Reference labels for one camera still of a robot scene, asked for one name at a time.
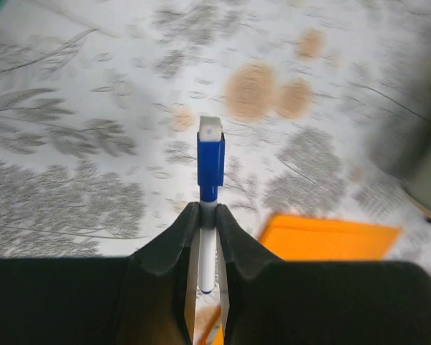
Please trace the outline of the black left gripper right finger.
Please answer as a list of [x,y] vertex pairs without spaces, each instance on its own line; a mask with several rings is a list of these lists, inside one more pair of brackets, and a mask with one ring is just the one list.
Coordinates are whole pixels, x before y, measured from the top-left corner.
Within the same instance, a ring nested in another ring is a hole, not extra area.
[[225,344],[431,344],[431,277],[411,262],[286,262],[225,205]]

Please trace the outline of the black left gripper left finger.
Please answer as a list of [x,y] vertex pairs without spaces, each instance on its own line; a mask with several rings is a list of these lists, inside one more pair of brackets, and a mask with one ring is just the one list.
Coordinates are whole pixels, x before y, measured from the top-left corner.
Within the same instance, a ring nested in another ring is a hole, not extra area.
[[191,344],[200,207],[127,257],[0,258],[0,344]]

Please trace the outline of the white marker blue cap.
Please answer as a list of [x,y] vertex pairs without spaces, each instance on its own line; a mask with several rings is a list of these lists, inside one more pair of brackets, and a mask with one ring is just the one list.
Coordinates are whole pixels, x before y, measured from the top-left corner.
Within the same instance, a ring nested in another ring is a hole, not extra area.
[[200,204],[198,286],[210,293],[216,273],[216,207],[223,185],[225,139],[218,117],[202,116],[197,133],[197,182]]

